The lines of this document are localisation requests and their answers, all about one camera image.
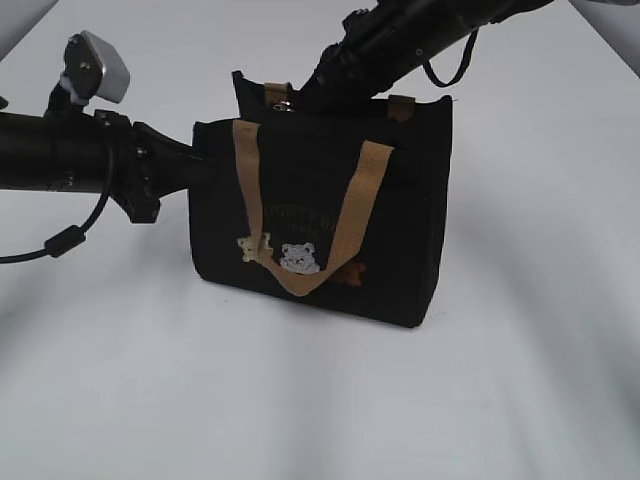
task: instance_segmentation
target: metal buckle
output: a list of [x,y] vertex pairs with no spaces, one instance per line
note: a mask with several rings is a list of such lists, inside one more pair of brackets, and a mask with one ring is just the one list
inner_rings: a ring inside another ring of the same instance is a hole
[[282,101],[278,102],[273,106],[273,109],[276,112],[295,112],[293,109],[293,104],[291,102]]

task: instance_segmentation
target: white backdrop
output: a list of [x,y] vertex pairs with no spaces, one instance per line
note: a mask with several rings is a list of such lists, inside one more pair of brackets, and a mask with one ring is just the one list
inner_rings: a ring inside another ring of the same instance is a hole
[[[118,111],[188,142],[236,115],[232,70],[299,86],[368,3],[62,0],[0,65],[0,94],[41,114],[86,28],[131,69]],[[394,91],[442,94],[420,73]],[[155,226],[111,205],[74,253],[0,269],[0,478],[638,478],[637,77],[560,1],[484,29],[453,95],[421,329],[202,282],[184,193]],[[1,193],[2,253],[95,200]]]

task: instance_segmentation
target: black cable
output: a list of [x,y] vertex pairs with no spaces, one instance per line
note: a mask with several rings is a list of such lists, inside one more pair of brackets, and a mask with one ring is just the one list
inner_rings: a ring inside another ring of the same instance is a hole
[[45,242],[45,246],[42,250],[37,250],[23,255],[0,257],[0,265],[26,263],[33,260],[39,260],[47,256],[58,258],[86,240],[85,234],[96,224],[109,202],[109,196],[111,195],[111,189],[115,180],[115,153],[113,151],[113,146],[106,135],[105,147],[107,150],[107,175],[104,179],[100,199],[93,209],[93,212],[91,212],[91,215],[89,215],[87,221],[84,222],[81,227],[76,225],[71,226],[55,237],[50,238]]
[[462,77],[464,76],[467,69],[469,68],[469,65],[471,65],[471,56],[473,55],[473,48],[476,46],[477,40],[478,40],[478,30],[474,31],[469,36],[469,40],[467,40],[467,45],[464,47],[464,53],[462,54],[462,61],[460,62],[460,68],[458,68],[458,71],[456,72],[456,74],[454,75],[454,77],[451,79],[450,82],[443,82],[442,80],[440,80],[436,75],[436,72],[433,71],[431,62],[425,63],[423,67],[424,67],[424,71],[427,74],[427,77],[429,77],[429,80],[431,80],[431,82],[436,87],[439,87],[439,88],[451,87],[456,83],[458,83],[460,80],[462,80]]

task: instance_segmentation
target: black tote bag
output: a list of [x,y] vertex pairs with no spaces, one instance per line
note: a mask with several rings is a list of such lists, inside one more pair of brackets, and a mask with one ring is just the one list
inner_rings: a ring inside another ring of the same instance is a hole
[[403,327],[438,282],[452,100],[372,100],[330,116],[292,111],[291,87],[234,74],[240,119],[196,124],[219,163],[189,192],[207,281]]

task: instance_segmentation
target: bear face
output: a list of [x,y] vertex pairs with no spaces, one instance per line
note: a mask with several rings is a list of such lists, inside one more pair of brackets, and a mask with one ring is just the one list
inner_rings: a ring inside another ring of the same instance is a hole
[[312,243],[304,245],[282,246],[283,257],[280,259],[280,266],[288,272],[301,275],[311,275],[320,271],[320,266],[313,257],[316,248]]

